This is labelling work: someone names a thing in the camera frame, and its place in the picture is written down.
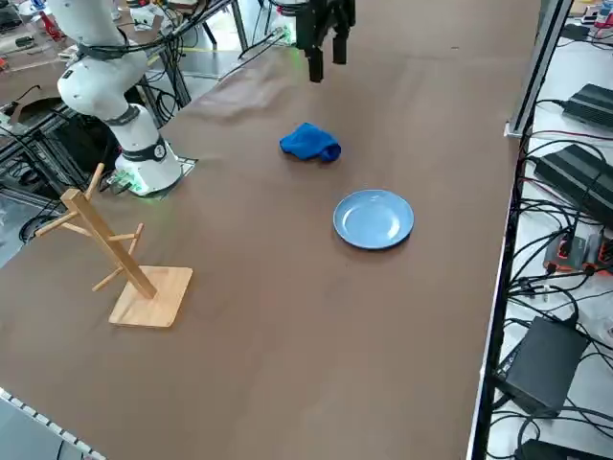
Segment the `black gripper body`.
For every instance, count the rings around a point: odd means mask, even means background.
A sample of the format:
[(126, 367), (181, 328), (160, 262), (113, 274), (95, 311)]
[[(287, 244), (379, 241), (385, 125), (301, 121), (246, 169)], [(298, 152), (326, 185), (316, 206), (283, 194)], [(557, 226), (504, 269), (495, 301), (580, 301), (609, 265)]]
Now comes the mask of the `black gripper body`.
[(307, 1), (306, 24), (309, 29), (345, 27), (346, 2), (340, 0)]

